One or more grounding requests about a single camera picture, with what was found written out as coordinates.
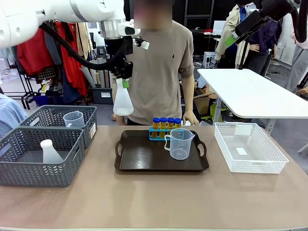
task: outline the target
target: gray plastic basket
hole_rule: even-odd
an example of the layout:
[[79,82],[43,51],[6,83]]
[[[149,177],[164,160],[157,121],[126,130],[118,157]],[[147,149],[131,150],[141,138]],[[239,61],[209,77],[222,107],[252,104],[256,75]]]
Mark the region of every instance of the gray plastic basket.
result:
[[80,111],[83,113],[85,126],[83,138],[85,148],[91,143],[97,130],[96,107],[91,106],[42,106],[25,119],[20,126],[26,127],[65,127],[63,116],[67,113]]
[[[85,156],[82,129],[19,127],[0,140],[0,185],[67,187]],[[40,142],[52,140],[64,161],[44,164]]]

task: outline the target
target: black tray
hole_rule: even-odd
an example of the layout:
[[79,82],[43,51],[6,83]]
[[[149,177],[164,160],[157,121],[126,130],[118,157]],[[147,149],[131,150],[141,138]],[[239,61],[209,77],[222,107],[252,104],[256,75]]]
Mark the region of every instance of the black tray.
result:
[[[115,168],[121,171],[172,171],[172,172],[202,172],[209,168],[206,159],[206,146],[195,135],[190,155],[186,160],[176,160],[165,150],[164,141],[149,140],[149,130],[127,130],[121,135],[115,145]],[[204,154],[198,148],[202,145]]]

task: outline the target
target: man's hand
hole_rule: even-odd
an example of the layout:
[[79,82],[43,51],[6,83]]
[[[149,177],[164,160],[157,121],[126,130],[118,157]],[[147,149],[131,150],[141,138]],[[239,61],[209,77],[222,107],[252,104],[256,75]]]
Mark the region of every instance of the man's hand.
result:
[[193,111],[186,111],[183,116],[183,125],[186,124],[186,120],[188,120],[192,126],[198,125],[199,121],[197,120],[196,116],[194,115]]
[[249,50],[255,51],[255,52],[260,52],[260,46],[259,46],[259,44],[250,45]]

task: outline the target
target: white table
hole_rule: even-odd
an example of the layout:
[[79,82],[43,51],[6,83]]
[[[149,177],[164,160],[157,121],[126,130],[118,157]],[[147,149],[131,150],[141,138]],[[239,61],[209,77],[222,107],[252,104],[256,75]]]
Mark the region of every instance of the white table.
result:
[[214,122],[221,102],[240,118],[270,119],[271,134],[276,119],[308,119],[308,102],[251,70],[199,69],[200,75],[219,96]]

